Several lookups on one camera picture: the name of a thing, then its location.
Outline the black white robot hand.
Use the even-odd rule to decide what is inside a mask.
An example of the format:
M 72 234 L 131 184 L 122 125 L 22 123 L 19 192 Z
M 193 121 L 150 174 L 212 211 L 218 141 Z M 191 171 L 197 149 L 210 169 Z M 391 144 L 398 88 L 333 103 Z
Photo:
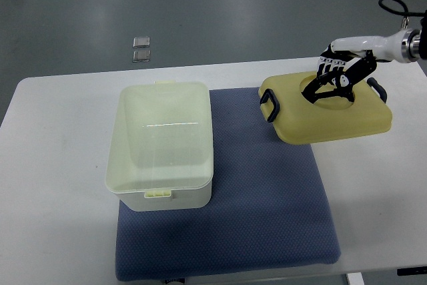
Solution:
M 342 97 L 354 102 L 353 87 L 373 73 L 379 62 L 411 63 L 420 59 L 420 31 L 402 29 L 389 36 L 361 36 L 336 39 L 320 55 L 316 77 L 302 95 L 310 103 Z

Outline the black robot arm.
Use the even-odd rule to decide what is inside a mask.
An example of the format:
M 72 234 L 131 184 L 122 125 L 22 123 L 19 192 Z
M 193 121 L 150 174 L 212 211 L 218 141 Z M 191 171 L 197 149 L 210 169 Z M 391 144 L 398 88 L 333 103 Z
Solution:
M 420 59 L 427 60 L 427 35 L 426 35 L 426 29 L 427 29 L 427 12 L 424 12 L 424 16 L 420 21 L 420 24 L 422 26 L 420 31 L 420 37 L 419 37 L 419 44 L 418 44 L 418 54 L 420 56 Z

